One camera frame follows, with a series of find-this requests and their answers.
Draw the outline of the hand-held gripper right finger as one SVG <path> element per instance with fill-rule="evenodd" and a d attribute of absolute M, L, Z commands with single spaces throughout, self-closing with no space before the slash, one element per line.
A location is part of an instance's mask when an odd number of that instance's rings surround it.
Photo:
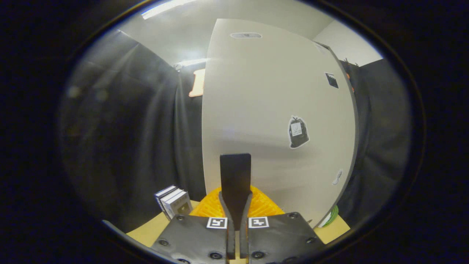
<path fill-rule="evenodd" d="M 240 229 L 240 257 L 248 264 L 301 264 L 325 246 L 299 212 L 283 212 L 251 186 Z"/>

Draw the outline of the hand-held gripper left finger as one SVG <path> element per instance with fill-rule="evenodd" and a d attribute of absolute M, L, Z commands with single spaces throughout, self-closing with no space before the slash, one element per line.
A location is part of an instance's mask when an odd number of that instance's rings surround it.
<path fill-rule="evenodd" d="M 191 214 L 176 214 L 150 248 L 174 263 L 228 264 L 236 234 L 221 191 L 211 191 Z"/>

